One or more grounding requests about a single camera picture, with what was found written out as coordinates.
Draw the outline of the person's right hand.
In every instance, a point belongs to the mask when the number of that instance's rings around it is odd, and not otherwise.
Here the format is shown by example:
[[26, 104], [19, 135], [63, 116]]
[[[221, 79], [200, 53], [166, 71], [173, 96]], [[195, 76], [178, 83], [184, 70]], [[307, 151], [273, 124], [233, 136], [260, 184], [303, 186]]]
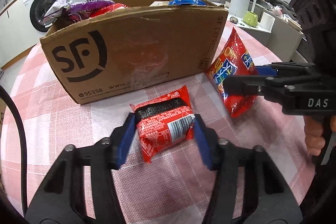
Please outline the person's right hand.
[[305, 144], [309, 153], [318, 156], [325, 146], [325, 139], [322, 137], [323, 125], [310, 116], [304, 116]]

